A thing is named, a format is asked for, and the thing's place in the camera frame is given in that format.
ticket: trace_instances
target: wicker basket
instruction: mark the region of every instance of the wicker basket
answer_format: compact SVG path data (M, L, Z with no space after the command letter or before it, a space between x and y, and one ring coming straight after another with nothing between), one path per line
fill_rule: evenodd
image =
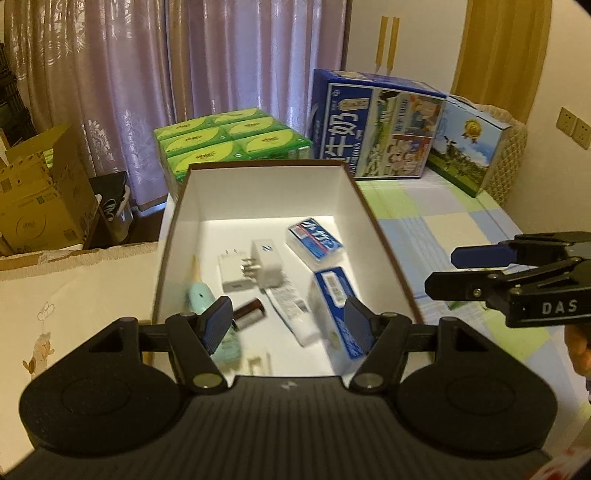
M493 166L490 182L485 190L503 207L517 177L525 146L527 145L527 127L511 114L493 105L476 105L479 110L489 113L497 120L510 124L507 140L500 153L500 159Z

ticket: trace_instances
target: white charger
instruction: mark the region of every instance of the white charger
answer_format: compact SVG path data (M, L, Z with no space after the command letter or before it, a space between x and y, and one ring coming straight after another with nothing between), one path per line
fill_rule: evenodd
M220 255L218 261L226 293L252 288L255 281L259 288L278 287L283 282L283 261L270 239L253 240L250 257L234 251Z

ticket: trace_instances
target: blue and white package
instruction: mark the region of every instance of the blue and white package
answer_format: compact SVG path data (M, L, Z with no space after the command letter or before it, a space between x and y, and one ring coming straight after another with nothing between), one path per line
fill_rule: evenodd
M324 347L336 375L355 373L365 360L343 317L347 298L355 292L341 267L314 273L308 303L322 334Z
M289 227L285 243L312 271L334 267L344 250L343 244L313 218Z
M312 158L342 160L355 178L419 178L446 95L426 83L315 70Z

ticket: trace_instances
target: sheer curtain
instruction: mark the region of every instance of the sheer curtain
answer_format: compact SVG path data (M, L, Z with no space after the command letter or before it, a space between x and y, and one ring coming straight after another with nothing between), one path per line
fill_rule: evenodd
M90 176L166 194L154 128L258 106L304 132L314 68L338 68L346 0L6 0L5 37L38 131L79 129Z
M7 0L5 38L37 131L77 126L89 176L127 170L135 201L166 194L152 131L174 121L165 0Z
M339 69L346 0L170 0L177 117L257 106L305 133L315 68Z

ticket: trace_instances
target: green juice box pack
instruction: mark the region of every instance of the green juice box pack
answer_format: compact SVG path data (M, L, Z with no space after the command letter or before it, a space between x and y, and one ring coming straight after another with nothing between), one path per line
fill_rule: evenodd
M264 116L262 118L236 122L235 124L227 124L222 128L228 133L228 135L230 135L232 140L239 140L254 135L289 129L286 124L281 123L272 116Z
M226 125L235 122L242 122L244 120L254 120L269 116L268 113L259 110L258 108L245 108L244 110L234 110L233 112L218 113L212 115L212 125Z
M156 138L156 142L162 142L168 138L177 137L179 135L188 134L212 126L213 115L202 116L179 124L157 128L154 130L154 137Z
M248 160L248 155L237 142L224 142L171 157L168 159L168 165L172 169L175 179L182 181L187 176L187 170L191 163L235 160Z
M312 142L292 129L236 140L251 159L310 158Z
M229 140L230 135L222 127L211 127L162 140L160 148L163 155L170 158Z

